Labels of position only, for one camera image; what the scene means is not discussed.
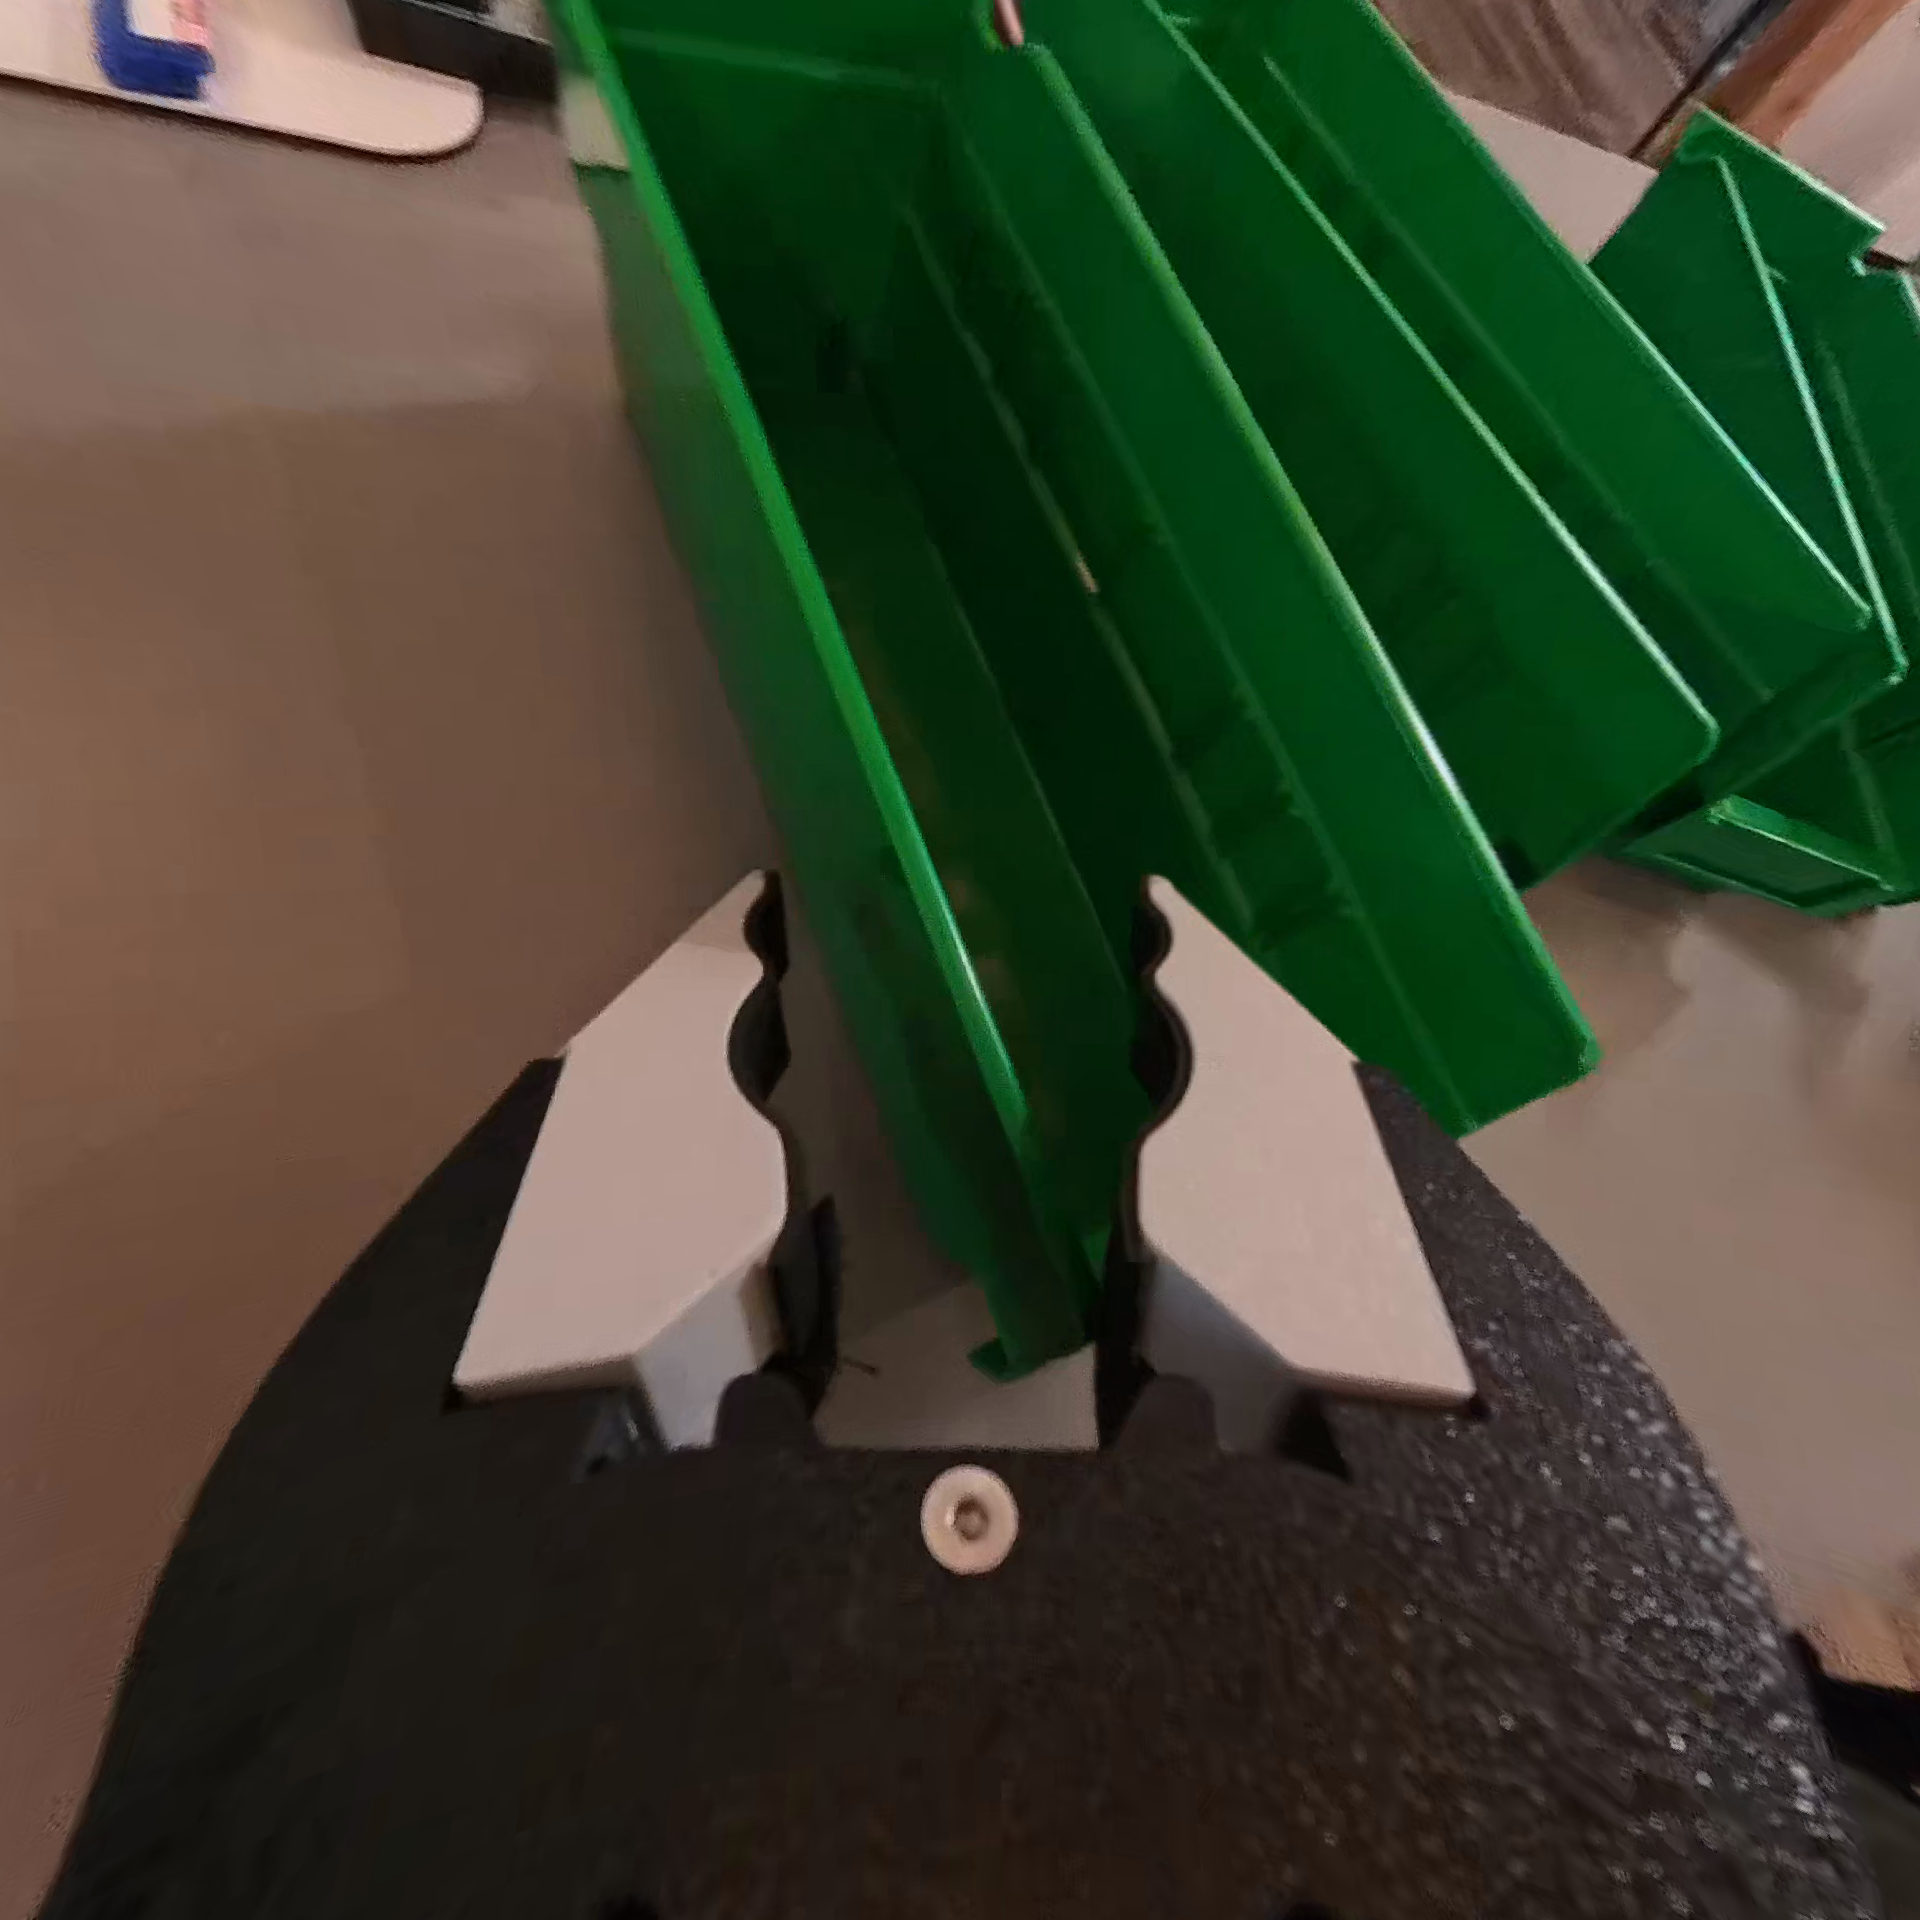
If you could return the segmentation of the small blue box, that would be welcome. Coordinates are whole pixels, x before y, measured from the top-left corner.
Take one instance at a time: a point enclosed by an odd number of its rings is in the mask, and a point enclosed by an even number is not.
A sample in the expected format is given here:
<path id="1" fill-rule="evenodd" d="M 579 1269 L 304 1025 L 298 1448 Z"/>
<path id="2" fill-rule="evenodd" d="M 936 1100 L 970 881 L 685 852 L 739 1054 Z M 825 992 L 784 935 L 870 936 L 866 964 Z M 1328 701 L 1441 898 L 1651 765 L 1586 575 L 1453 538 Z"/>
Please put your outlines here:
<path id="1" fill-rule="evenodd" d="M 165 102 L 202 101 L 217 65 L 205 1 L 89 1 L 88 20 L 114 89 Z"/>

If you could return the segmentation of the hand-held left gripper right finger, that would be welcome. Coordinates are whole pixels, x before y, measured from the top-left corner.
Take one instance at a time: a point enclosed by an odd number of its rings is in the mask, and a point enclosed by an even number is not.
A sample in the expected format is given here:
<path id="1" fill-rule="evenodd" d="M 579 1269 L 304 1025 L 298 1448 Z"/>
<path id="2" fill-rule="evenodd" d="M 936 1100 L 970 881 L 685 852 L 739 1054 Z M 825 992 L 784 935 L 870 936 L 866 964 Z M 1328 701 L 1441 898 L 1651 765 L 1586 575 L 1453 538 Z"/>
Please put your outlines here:
<path id="1" fill-rule="evenodd" d="M 1094 1308 L 1094 1426 L 1187 1380 L 1222 1448 L 1309 1404 L 1451 1414 L 1476 1382 L 1360 1063 L 1169 878 L 1133 909 L 1144 1120 Z"/>

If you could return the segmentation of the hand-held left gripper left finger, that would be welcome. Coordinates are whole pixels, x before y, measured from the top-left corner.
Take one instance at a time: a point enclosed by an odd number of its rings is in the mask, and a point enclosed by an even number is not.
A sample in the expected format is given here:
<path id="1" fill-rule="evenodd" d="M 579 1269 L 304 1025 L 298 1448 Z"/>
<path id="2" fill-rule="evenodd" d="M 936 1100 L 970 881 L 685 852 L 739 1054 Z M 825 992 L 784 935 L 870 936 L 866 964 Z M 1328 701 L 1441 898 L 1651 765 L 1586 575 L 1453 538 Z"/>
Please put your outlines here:
<path id="1" fill-rule="evenodd" d="M 734 1380 L 817 1414 L 837 1364 L 837 1218 L 796 1207 L 780 876 L 749 871 L 562 1048 L 453 1367 L 462 1404 L 633 1390 L 704 1448 Z"/>

